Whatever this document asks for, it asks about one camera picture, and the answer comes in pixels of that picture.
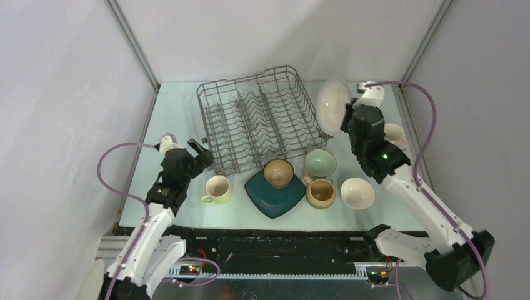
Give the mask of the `white ruffled plate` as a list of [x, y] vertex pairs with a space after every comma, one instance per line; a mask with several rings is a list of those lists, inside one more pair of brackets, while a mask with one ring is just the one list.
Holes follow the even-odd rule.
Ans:
[[349, 104], [351, 99], [351, 90], [341, 78], [333, 77], [321, 87], [315, 104], [316, 119], [327, 135], [335, 136], [341, 132], [346, 104]]

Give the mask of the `brown speckled bowl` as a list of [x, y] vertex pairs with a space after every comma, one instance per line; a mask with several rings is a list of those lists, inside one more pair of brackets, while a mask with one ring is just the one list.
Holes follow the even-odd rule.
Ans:
[[265, 164], [263, 174], [269, 185], [283, 188], [294, 179], [294, 168], [286, 159], [276, 158]]

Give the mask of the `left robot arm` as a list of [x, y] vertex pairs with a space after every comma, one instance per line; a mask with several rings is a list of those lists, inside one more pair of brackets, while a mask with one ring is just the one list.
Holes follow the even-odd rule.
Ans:
[[144, 215], [106, 269], [100, 299], [151, 299], [177, 260], [187, 261], [197, 254], [195, 240], [166, 234], [188, 197], [191, 180], [214, 162], [212, 151], [195, 139], [187, 143], [196, 151], [195, 156], [178, 144], [172, 134], [148, 145], [162, 154], [162, 170], [144, 199], [133, 196], [142, 204]]

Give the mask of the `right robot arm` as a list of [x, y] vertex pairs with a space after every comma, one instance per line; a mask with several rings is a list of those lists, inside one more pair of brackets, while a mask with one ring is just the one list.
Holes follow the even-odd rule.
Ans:
[[348, 134], [364, 173], [394, 194], [428, 235], [414, 237], [380, 224], [364, 237], [363, 251], [369, 260], [403, 259], [424, 269], [445, 291], [485, 271], [495, 239], [457, 217], [424, 183], [408, 156], [384, 137], [384, 117], [378, 107], [346, 104], [340, 130]]

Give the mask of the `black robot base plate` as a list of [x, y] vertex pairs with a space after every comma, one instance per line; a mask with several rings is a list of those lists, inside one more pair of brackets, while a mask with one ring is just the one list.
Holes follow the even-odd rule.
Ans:
[[186, 240], [187, 254], [205, 254], [227, 271], [346, 271], [354, 266], [386, 269], [395, 259], [376, 254], [362, 231], [274, 231], [169, 226]]

